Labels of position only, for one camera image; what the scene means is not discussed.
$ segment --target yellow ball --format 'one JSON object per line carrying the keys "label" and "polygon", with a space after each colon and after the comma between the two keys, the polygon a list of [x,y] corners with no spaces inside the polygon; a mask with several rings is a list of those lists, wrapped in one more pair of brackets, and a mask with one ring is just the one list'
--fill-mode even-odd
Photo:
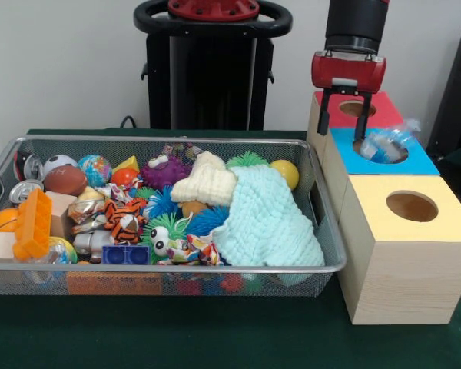
{"label": "yellow ball", "polygon": [[299,171],[297,167],[289,162],[288,160],[276,160],[270,164],[272,168],[278,170],[278,172],[285,178],[287,185],[293,191],[299,184]]}

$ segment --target wooden cube box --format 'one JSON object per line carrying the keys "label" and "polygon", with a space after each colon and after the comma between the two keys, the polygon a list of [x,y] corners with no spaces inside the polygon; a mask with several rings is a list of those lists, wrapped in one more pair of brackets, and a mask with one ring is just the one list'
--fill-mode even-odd
{"label": "wooden cube box", "polygon": [[461,204],[437,176],[351,175],[339,272],[353,324],[447,324],[461,296]]}
{"label": "wooden cube box", "polygon": [[[317,133],[317,123],[320,118],[321,101],[323,92],[314,92],[310,108],[309,127],[307,129],[307,141],[314,147],[320,163],[323,163],[324,149],[326,148],[327,136]],[[363,98],[348,95],[332,95],[328,112],[330,113],[329,128],[355,128],[357,118],[362,111]],[[387,128],[398,125],[403,117],[398,112],[386,92],[373,95],[370,109],[368,127]]]}
{"label": "wooden cube box", "polygon": [[[366,134],[379,130],[369,128]],[[408,146],[406,160],[397,164],[378,164],[356,152],[354,132],[354,128],[331,128],[324,150],[323,173],[337,219],[340,218],[349,175],[439,175],[416,139]]]}

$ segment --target orange lego brick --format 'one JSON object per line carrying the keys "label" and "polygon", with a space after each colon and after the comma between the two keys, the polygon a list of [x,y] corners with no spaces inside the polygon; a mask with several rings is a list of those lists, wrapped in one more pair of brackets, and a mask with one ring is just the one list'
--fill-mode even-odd
{"label": "orange lego brick", "polygon": [[49,251],[52,201],[39,188],[18,207],[13,251],[20,261],[42,258]]}

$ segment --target metal wire basket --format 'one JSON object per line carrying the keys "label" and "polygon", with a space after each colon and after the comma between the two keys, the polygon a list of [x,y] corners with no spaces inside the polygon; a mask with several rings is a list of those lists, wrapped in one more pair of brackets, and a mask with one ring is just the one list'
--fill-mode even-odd
{"label": "metal wire basket", "polygon": [[[286,159],[299,169],[294,199],[314,226],[325,257],[323,267],[198,267],[158,265],[58,265],[0,263],[0,294],[247,295],[316,297],[346,264],[345,249],[317,156],[305,141],[28,135],[11,141],[0,156],[0,210],[11,207],[17,184],[13,156],[33,152],[43,162],[65,154],[78,160],[97,153],[117,164],[135,155],[146,163],[164,144],[192,142],[225,161],[250,150],[268,161]],[[287,279],[292,285],[283,283]]]}

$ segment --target tiger toy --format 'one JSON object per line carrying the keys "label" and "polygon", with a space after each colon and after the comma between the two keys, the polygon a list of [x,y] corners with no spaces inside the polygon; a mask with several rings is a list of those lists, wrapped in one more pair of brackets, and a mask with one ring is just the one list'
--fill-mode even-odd
{"label": "tiger toy", "polygon": [[124,207],[118,207],[111,199],[106,201],[104,214],[107,222],[104,228],[111,230],[115,244],[140,242],[138,230],[148,222],[140,215],[140,211],[146,205],[147,202],[141,198],[135,198]]}

